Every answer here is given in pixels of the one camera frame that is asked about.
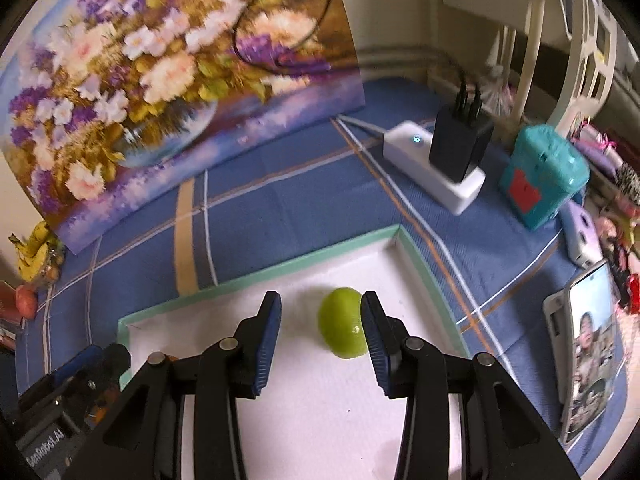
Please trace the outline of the purple white gadget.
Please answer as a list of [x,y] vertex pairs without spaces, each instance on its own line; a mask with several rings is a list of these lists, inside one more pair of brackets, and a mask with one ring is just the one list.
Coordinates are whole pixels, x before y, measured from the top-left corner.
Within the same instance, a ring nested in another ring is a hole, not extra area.
[[602,260],[600,240],[589,212],[574,200],[568,200],[560,208],[559,216],[570,260],[582,269]]

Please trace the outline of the banana bunch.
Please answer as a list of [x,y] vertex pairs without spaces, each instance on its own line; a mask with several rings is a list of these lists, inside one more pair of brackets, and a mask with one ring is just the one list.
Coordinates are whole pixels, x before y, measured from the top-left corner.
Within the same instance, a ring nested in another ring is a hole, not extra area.
[[25,283],[43,286],[60,278],[65,247],[47,222],[39,222],[27,238],[12,233],[9,242],[16,251],[18,275]]

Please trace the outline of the blue plaid tablecloth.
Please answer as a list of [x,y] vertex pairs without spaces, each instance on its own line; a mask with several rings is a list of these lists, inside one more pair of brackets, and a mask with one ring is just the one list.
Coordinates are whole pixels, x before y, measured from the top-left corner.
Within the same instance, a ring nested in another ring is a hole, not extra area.
[[88,344],[115,339],[124,316],[178,295],[178,275],[215,283],[386,226],[403,226],[472,351],[500,352],[552,428],[561,404],[542,302],[575,274],[559,221],[529,231],[498,181],[506,154],[488,148],[480,196],[460,216],[382,156],[375,138],[330,122],[295,131],[203,171],[186,208],[176,188],[149,198],[137,174],[103,197],[115,225],[69,254],[17,345],[25,391]]

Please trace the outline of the teal plastic toy box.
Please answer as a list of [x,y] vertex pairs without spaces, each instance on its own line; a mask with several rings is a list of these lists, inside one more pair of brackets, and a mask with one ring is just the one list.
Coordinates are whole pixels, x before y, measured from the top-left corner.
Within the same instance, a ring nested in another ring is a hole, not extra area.
[[549,125],[521,128],[500,191],[527,229],[551,220],[588,182],[585,157]]

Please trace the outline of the green lime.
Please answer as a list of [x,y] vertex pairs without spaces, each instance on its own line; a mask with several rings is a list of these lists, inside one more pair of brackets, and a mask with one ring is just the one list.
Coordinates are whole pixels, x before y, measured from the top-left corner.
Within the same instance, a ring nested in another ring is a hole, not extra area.
[[318,310],[318,330],[334,356],[355,359],[368,352],[360,318],[361,295],[340,287],[326,295]]

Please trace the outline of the flower painting canvas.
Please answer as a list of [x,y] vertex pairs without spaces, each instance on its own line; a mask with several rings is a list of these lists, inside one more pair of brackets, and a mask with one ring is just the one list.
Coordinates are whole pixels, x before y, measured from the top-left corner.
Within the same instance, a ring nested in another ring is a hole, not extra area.
[[72,252],[137,174],[194,174],[364,102],[342,0],[14,0],[1,14],[1,148]]

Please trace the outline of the black charger adapter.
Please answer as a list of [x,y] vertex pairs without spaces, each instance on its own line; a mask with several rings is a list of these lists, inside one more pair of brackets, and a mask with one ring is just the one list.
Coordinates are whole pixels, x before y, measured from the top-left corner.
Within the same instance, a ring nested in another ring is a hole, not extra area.
[[452,105],[437,114],[428,159],[431,165],[454,183],[462,182],[480,166],[495,129],[492,118],[480,112],[468,122]]

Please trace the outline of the white power strip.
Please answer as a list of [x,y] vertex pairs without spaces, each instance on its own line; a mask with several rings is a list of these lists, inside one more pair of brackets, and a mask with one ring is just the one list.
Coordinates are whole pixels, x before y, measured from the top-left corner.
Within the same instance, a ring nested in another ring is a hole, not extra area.
[[401,122],[383,136],[383,157],[416,182],[437,203],[460,216],[480,195],[486,174],[475,168],[454,183],[430,162],[433,133],[415,122]]

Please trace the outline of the red apple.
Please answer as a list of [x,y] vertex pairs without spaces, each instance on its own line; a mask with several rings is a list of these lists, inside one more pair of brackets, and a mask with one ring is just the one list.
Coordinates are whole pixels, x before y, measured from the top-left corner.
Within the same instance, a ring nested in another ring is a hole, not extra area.
[[38,298],[28,285],[20,285],[15,289],[15,307],[25,320],[33,320],[38,309]]

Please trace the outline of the white chair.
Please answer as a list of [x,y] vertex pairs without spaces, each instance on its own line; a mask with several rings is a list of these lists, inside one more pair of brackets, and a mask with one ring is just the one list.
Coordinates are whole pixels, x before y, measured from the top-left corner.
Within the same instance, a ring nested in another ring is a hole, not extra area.
[[503,27],[502,64],[510,63],[515,34],[527,37],[521,77],[508,123],[517,125],[532,88],[539,48],[568,54],[563,87],[548,123],[569,136],[599,113],[615,72],[617,22],[602,0],[442,0],[446,6]]

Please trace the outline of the white tray with green rim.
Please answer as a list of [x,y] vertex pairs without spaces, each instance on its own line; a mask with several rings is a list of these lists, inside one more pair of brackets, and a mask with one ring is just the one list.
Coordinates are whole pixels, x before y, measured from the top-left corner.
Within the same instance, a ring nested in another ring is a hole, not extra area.
[[155,351],[182,359],[232,335],[265,293],[278,292],[282,322],[267,385],[238,404],[251,479],[392,478],[404,400],[390,400],[367,356],[344,360],[324,343],[317,315],[339,287],[375,292],[386,314],[441,352],[469,352],[416,244],[389,226],[121,318],[117,339],[133,368]]

